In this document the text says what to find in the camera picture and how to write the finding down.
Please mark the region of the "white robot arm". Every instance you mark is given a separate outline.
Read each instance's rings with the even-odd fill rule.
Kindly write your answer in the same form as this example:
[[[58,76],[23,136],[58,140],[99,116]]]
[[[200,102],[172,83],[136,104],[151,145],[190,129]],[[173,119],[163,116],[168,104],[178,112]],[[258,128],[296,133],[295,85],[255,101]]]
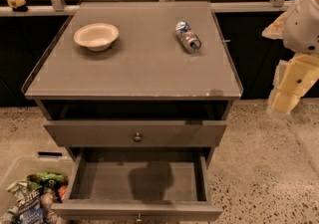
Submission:
[[[268,99],[269,112],[284,117],[319,80],[319,0],[294,0],[262,36],[280,39],[294,52],[289,61],[279,61]]]

